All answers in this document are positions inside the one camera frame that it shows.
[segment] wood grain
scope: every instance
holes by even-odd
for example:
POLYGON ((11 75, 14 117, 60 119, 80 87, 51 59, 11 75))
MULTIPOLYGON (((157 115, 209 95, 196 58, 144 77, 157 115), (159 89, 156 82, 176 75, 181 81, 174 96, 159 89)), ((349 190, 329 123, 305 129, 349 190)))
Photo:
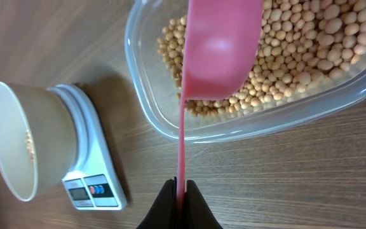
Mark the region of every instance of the wood grain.
MULTIPOLYGON (((176 173, 177 143, 147 122, 126 66, 132 4, 0 0, 0 80, 89 84, 130 203, 77 211, 61 184, 19 202, 0 175, 0 228, 135 228, 176 173)), ((264 137, 188 145, 187 178, 224 228, 366 228, 366 100, 264 137)))

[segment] cup rim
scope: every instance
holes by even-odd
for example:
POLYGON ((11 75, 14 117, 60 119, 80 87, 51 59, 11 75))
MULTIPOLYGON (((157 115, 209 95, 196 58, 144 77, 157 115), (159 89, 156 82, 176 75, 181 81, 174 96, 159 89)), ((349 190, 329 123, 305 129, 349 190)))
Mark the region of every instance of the cup rim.
MULTIPOLYGON (((0 87, 4 87, 5 89, 7 89, 7 91, 9 91, 9 93, 13 97, 13 100, 15 101, 15 104, 17 105, 17 108, 19 109, 19 112, 21 114, 22 121, 25 123, 26 129, 27 129, 30 137, 32 138, 32 130, 29 127, 29 122, 27 120, 26 113, 25 113, 25 111, 24 111, 17 95, 10 88, 10 86, 7 85, 6 83, 3 83, 3 82, 0 81, 0 87)), ((31 142, 31 144, 32 144, 32 147, 35 149, 35 145, 34 145, 33 141, 31 142)), ((6 185, 8 186, 8 188, 10 189, 12 194, 14 194, 14 196, 17 197, 17 199, 19 199, 21 201, 24 201, 24 202, 32 200, 35 197, 36 192, 37 192, 38 179, 37 179, 37 155, 36 155, 36 153, 34 154, 33 171, 34 171, 34 183, 33 183, 32 192, 27 198, 24 198, 16 192, 16 190, 14 189, 14 186, 11 184, 10 180, 8 179, 8 177, 6 175, 6 171, 4 170, 4 167, 3 167, 2 163, 0 162, 0 173, 1 173, 1 175, 4 179, 4 181, 5 181, 6 185)))

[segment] pink spoon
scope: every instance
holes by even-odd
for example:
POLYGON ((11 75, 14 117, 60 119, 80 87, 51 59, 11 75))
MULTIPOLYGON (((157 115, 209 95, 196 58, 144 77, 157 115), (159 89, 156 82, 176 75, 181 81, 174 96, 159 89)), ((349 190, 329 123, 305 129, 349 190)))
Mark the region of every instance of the pink spoon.
POLYGON ((248 77, 258 47, 262 0, 189 0, 182 77, 177 207, 185 193, 184 104, 221 100, 248 77))

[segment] white cup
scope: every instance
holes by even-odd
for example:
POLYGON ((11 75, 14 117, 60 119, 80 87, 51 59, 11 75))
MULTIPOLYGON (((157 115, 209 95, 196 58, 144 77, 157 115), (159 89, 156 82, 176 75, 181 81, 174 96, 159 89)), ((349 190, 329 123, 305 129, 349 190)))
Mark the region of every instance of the white cup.
POLYGON ((0 82, 0 172, 17 199, 60 182, 76 155, 76 129, 57 95, 0 82))

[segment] white digital scale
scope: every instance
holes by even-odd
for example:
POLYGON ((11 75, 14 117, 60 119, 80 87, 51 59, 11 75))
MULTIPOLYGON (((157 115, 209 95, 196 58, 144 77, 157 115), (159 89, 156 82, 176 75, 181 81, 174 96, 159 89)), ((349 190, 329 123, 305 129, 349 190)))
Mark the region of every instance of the white digital scale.
POLYGON ((78 136, 76 163, 62 180, 73 206, 79 210, 122 210, 126 198, 91 100, 74 85, 57 85, 48 90, 67 106, 78 136))

